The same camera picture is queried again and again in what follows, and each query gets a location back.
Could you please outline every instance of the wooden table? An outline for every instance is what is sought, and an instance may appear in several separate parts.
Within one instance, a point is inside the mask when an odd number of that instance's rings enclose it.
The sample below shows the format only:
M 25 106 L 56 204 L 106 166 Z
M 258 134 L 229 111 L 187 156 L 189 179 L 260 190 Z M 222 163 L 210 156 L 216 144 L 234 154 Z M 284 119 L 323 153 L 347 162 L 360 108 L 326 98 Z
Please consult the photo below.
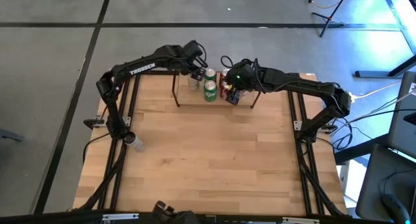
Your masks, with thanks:
M 314 74 L 301 77 L 316 79 Z M 185 79 L 178 84 L 181 106 L 176 107 L 172 76 L 141 76 L 131 130 L 146 150 L 127 150 L 117 210 L 151 212 L 161 200 L 177 211 L 304 216 L 287 92 L 261 95 L 254 109 L 248 105 L 255 92 L 239 106 L 223 100 L 207 105 L 202 93 L 200 101 L 184 105 L 181 101 L 194 95 Z M 316 97 L 306 95 L 305 105 L 309 117 L 322 110 Z M 94 129 L 92 138 L 106 132 L 105 127 Z M 319 137 L 329 140 L 325 134 Z M 110 143 L 106 137 L 90 144 L 74 207 L 81 206 L 100 184 Z M 320 184 L 346 213 L 332 148 L 322 141 L 313 147 Z M 311 185 L 309 193 L 317 213 Z

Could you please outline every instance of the sprite can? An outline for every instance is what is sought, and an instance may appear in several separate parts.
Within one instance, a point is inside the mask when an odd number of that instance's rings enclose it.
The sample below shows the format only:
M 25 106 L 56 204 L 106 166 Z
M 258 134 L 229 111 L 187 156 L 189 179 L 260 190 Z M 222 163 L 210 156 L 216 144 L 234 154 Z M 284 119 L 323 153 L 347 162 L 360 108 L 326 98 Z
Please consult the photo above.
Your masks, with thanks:
M 212 102 L 216 99 L 216 83 L 214 81 L 205 81 L 203 85 L 203 98 Z
M 216 82 L 216 72 L 214 69 L 212 68 L 207 69 L 207 72 L 205 72 L 205 80 Z

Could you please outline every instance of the small metal stand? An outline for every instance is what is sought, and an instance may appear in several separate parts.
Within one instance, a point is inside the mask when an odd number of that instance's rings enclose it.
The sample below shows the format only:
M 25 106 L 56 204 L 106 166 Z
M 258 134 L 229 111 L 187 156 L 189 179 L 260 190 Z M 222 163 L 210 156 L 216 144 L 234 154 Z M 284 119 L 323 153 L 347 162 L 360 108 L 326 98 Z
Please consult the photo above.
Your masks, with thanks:
M 258 98 L 260 97 L 260 94 L 261 94 L 261 92 L 259 92 L 259 93 L 257 94 L 257 97 L 255 97 L 254 102 L 253 102 L 253 104 L 250 106 L 250 108 L 254 108 L 254 105 L 256 104 L 256 102 L 257 102 Z
M 340 26 L 340 27 L 343 27 L 343 26 L 345 25 L 343 22 L 338 22 L 338 21 L 334 21 L 334 20 L 332 20 L 333 15 L 336 13 L 336 11 L 338 10 L 339 6 L 341 6 L 341 3 L 343 3 L 343 1 L 344 1 L 344 0 L 340 0 L 340 1 L 339 1 L 339 3 L 338 3 L 338 5 L 337 5 L 337 7 L 335 7 L 335 10 L 333 10 L 333 12 L 332 12 L 332 14 L 331 14 L 331 16 L 330 16 L 330 17 L 328 17 L 328 16 L 323 16 L 323 15 L 318 14 L 318 13 L 316 13 L 316 12 L 312 12 L 312 15 L 319 16 L 319 17 L 321 17 L 322 19 L 326 19 L 325 26 L 324 26 L 324 28 L 323 28 L 322 32 L 320 33 L 319 37 L 323 37 L 323 36 L 324 36 L 325 30 L 328 28 L 328 26 L 329 26 L 330 24 L 331 24 L 331 25 L 337 24 L 337 26 Z
M 174 73 L 174 74 L 173 74 L 174 78 L 172 79 L 172 95 L 173 95 L 173 97 L 174 97 L 174 99 L 175 99 L 176 106 L 177 106 L 177 107 L 180 107 L 181 105 L 179 104 L 179 102 L 178 102 L 178 100 L 177 100 L 177 95 L 176 95 L 176 93 L 175 93 L 176 76 L 177 76 L 177 75 L 179 75 L 179 74 L 178 74 L 178 73 Z M 256 104 L 256 102 L 257 102 L 257 100 L 258 100 L 258 99 L 259 99 L 259 97 L 260 97 L 260 94 L 261 94 L 261 92 L 259 92 L 259 93 L 257 94 L 257 96 L 255 97 L 255 99 L 254 99 L 254 101 L 253 101 L 253 104 L 252 104 L 252 105 L 250 105 L 250 108 L 254 108 L 254 106 L 255 106 L 255 104 Z
M 176 75 L 177 75 L 177 73 L 174 73 L 174 79 L 172 81 L 172 94 L 174 96 L 176 106 L 179 107 L 180 104 L 179 104 L 179 102 L 177 102 L 177 96 L 176 96 L 176 93 L 175 93 Z

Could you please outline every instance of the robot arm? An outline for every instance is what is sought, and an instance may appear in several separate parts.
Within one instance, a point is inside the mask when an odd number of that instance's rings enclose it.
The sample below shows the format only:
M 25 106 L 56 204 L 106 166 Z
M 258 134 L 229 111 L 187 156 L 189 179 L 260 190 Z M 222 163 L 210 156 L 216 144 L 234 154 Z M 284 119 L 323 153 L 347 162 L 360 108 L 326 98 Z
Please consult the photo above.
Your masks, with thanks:
M 183 75 L 190 73 L 193 79 L 200 81 L 205 75 L 204 68 L 207 67 L 205 59 L 202 60 L 200 57 L 203 54 L 200 46 L 194 40 L 184 47 L 180 45 L 164 45 L 156 49 L 152 55 L 115 65 L 110 71 L 104 73 L 96 85 L 109 111 L 109 118 L 106 125 L 112 138 L 124 139 L 128 133 L 116 104 L 123 83 L 134 75 L 139 75 L 154 68 L 167 68 L 169 71 L 180 71 Z
M 228 101 L 235 104 L 239 90 L 256 90 L 259 92 L 279 92 L 288 90 L 315 97 L 320 97 L 326 104 L 324 110 L 312 119 L 302 123 L 299 131 L 303 141 L 315 142 L 318 130 L 333 118 L 343 118 L 350 113 L 351 98 L 338 84 L 333 82 L 317 82 L 302 79 L 295 73 L 284 73 L 278 69 L 264 68 L 257 59 L 244 59 L 232 66 L 225 81 L 232 85 Z

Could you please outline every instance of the black tripod leg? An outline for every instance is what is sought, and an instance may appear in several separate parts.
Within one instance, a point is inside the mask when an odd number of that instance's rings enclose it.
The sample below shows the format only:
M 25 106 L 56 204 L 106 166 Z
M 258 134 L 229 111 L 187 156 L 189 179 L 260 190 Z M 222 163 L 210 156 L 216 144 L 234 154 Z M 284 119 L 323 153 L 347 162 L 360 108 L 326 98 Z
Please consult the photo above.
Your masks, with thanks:
M 326 23 L 325 23 L 325 27 L 324 27 L 324 29 L 322 30 L 322 32 L 320 33 L 320 35 L 319 35 L 319 37 L 323 37 L 324 36 L 324 33 L 325 33 L 325 30 L 328 28 L 328 25 L 330 24 L 330 22 L 332 21 L 332 17 L 333 17 L 333 15 L 336 13 L 336 11 L 338 10 L 338 8 L 339 8 L 339 6 L 341 6 L 341 4 L 343 3 L 343 1 L 344 0 L 340 0 L 339 1 L 339 3 L 338 3 L 338 5 L 337 5 L 337 7 L 335 7 L 335 10 L 333 10 L 333 12 L 332 12 L 332 14 L 331 14 L 331 16 L 330 17 L 327 17 L 327 21 L 326 21 Z
M 253 104 L 250 106 L 250 108 L 254 108 L 255 103 L 257 102 L 258 98 L 260 97 L 260 94 L 261 94 L 261 92 L 259 92 L 257 94 L 257 97 L 255 97 L 255 100 L 254 100 Z
M 319 16 L 319 17 L 322 17 L 322 18 L 325 18 L 325 19 L 329 19 L 327 16 L 323 16 L 323 15 L 315 13 L 315 12 L 312 12 L 312 15 L 316 15 L 316 16 Z

